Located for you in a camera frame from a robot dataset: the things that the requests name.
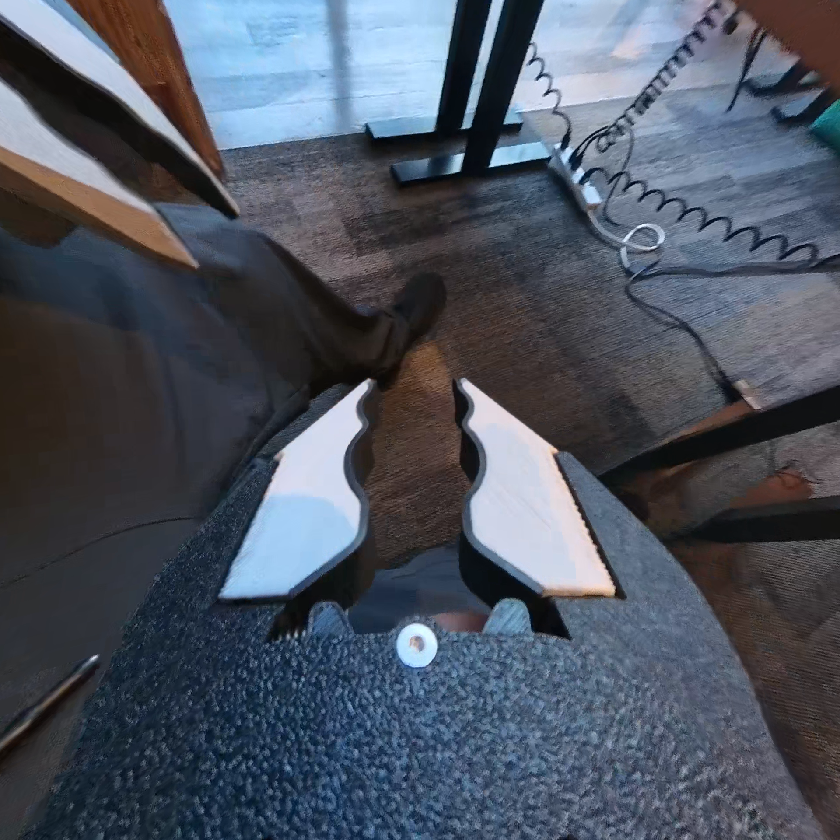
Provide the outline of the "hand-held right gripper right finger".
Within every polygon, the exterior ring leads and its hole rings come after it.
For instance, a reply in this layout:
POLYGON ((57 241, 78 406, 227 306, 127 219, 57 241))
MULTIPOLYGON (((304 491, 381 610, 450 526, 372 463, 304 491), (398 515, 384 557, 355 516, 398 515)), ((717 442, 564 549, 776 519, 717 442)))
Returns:
POLYGON ((560 451, 465 377, 452 390, 469 480, 461 578, 489 609, 519 601, 533 632, 569 638, 556 601, 615 599, 620 584, 560 451))

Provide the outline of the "black desk leg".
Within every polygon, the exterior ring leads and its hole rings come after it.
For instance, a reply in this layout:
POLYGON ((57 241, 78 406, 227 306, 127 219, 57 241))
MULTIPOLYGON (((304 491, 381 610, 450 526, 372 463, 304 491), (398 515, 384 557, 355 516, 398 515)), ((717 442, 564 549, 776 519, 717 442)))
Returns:
POLYGON ((838 540, 839 496, 730 508, 676 537, 716 543, 838 540))
POLYGON ((437 115, 368 122, 364 132, 371 141, 442 141, 471 131, 475 113, 469 112, 467 105, 490 5, 490 1, 458 1, 456 4, 437 115))
POLYGON ((609 484, 634 473, 682 466, 733 450, 837 422, 839 386, 742 416, 719 427, 679 437, 602 472, 609 484))
POLYGON ((464 151, 393 164, 392 178, 400 187, 480 177, 547 163, 551 153, 539 140, 502 146, 498 143, 504 131, 520 130, 522 126, 520 119, 509 122, 508 114, 542 8, 542 1, 503 3, 464 151))

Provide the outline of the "brown wooden tabletop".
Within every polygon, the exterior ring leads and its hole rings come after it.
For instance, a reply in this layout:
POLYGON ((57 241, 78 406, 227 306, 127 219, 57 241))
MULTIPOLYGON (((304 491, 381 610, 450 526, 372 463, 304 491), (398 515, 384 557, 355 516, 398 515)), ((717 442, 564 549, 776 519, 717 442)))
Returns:
POLYGON ((735 1, 757 24, 820 73, 828 83, 839 79, 838 1, 735 1))

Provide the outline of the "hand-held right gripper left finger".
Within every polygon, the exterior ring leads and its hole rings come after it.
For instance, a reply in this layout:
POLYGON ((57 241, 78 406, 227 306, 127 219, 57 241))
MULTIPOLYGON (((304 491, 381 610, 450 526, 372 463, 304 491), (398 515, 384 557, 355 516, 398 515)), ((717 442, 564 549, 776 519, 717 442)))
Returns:
POLYGON ((375 380, 364 380, 275 457, 220 602, 289 601, 357 553, 369 535, 379 401, 375 380))

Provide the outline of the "wooden post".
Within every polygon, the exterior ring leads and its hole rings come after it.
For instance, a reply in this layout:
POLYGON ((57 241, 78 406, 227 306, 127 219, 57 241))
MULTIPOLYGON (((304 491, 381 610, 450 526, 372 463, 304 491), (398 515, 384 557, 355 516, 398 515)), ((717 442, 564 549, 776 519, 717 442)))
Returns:
POLYGON ((163 1, 70 1, 221 181, 224 164, 163 1))

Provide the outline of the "dark thin rod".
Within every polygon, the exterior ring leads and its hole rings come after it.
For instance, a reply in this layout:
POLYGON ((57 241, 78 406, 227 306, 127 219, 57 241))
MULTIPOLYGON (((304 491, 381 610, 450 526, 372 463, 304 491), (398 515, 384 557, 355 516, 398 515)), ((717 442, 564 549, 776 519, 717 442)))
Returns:
POLYGON ((98 669, 99 654, 80 661, 68 675, 50 687, 33 704, 21 710, 2 730, 1 759, 14 751, 21 741, 36 730, 60 705, 71 697, 98 669))

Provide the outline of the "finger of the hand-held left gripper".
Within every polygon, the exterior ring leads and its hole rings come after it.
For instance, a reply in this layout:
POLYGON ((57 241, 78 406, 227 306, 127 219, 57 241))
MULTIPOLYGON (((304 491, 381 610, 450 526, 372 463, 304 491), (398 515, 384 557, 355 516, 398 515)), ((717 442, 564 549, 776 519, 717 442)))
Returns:
POLYGON ((1 84, 2 189, 122 245, 191 270, 196 260, 161 215, 1 84))
POLYGON ((141 85, 107 50, 44 2, 2 2, 2 57, 105 126, 145 161, 230 218, 224 185, 141 85))

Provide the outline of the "white power strip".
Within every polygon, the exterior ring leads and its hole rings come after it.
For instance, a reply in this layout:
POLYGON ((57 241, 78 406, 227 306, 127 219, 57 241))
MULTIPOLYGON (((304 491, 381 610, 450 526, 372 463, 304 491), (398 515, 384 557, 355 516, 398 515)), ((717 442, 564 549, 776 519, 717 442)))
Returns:
POLYGON ((598 189, 591 183, 584 183, 584 171, 580 166, 571 165, 572 149, 569 145, 556 143, 549 159, 549 171, 559 183, 579 215, 588 223, 591 231, 605 243, 621 247, 623 241, 603 227, 598 214, 604 200, 598 189))

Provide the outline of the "person's black shoe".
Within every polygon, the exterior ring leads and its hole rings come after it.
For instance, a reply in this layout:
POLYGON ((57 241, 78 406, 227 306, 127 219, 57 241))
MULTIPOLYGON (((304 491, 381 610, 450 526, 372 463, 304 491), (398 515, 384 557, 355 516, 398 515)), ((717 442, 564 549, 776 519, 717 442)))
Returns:
POLYGON ((445 280, 432 271, 415 275, 397 292, 385 309, 391 328, 385 372, 398 369, 409 351, 435 330, 447 298, 445 280))

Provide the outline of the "teal object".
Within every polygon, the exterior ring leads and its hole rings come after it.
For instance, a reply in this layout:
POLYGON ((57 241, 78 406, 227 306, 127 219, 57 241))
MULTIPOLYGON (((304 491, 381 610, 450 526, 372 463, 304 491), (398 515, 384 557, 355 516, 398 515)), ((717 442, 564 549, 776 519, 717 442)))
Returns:
POLYGON ((837 156, 840 152, 839 119, 840 101, 837 99, 810 126, 814 137, 837 156))

